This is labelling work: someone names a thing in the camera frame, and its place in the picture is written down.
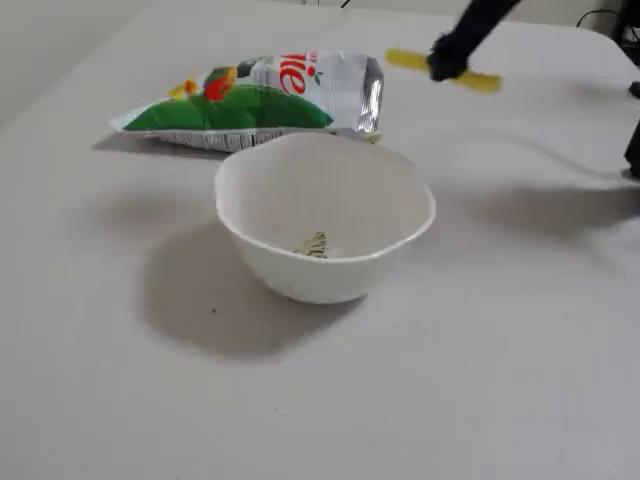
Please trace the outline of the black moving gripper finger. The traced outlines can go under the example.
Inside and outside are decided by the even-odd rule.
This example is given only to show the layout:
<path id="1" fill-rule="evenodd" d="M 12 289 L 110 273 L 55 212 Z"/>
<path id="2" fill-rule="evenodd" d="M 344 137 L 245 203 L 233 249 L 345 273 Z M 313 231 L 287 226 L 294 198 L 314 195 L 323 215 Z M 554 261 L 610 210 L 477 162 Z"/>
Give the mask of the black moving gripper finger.
<path id="1" fill-rule="evenodd" d="M 451 60 L 451 48 L 449 47 L 449 34 L 455 26 L 448 33 L 443 34 L 436 40 L 427 56 L 427 65 L 430 68 L 430 75 L 434 81 L 454 79 L 452 77 L 453 62 Z"/>

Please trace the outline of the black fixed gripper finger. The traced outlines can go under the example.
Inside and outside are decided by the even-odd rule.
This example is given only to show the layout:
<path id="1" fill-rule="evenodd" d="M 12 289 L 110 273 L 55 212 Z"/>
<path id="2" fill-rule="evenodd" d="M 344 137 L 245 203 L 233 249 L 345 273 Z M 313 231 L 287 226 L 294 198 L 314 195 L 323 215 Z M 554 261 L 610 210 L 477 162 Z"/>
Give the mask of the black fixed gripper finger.
<path id="1" fill-rule="evenodd" d="M 519 3 L 519 0 L 473 0 L 469 3 L 449 34 L 453 78 L 467 70 L 473 52 Z"/>

